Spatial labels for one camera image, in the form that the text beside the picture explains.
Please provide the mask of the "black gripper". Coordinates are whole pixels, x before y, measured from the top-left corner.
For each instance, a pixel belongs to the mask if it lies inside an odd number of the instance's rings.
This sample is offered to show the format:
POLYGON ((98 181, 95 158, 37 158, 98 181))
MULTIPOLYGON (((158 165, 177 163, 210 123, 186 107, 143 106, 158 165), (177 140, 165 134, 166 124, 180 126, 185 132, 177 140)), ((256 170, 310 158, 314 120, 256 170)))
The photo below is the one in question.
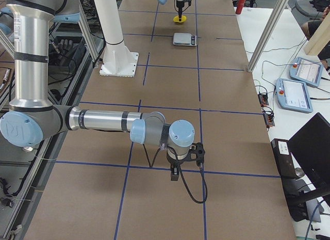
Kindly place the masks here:
POLYGON ((183 12, 183 8, 185 6, 185 3, 188 4, 188 7, 191 6, 191 0, 175 0, 176 2, 176 7, 178 9, 178 19, 181 20, 182 19, 182 12, 183 12))
POLYGON ((180 162, 178 160, 175 160, 175 159, 171 158, 171 157, 167 157, 167 160, 170 163, 171 181, 178 181, 180 162))

